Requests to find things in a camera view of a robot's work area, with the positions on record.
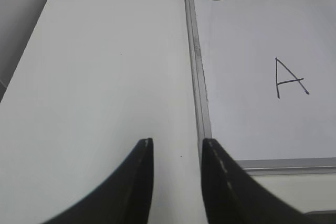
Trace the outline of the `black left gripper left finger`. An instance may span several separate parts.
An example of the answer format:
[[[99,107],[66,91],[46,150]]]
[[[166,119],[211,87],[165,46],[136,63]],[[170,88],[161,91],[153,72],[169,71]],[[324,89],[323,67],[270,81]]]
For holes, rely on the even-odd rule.
[[[48,223],[147,223],[154,184],[154,145],[141,139],[95,190]]]

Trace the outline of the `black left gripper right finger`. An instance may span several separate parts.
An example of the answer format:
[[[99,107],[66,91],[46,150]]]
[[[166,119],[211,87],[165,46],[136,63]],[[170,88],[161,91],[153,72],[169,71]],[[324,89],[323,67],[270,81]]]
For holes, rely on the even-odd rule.
[[[335,223],[335,211],[302,214],[252,179],[216,139],[202,143],[202,196],[208,223]]]

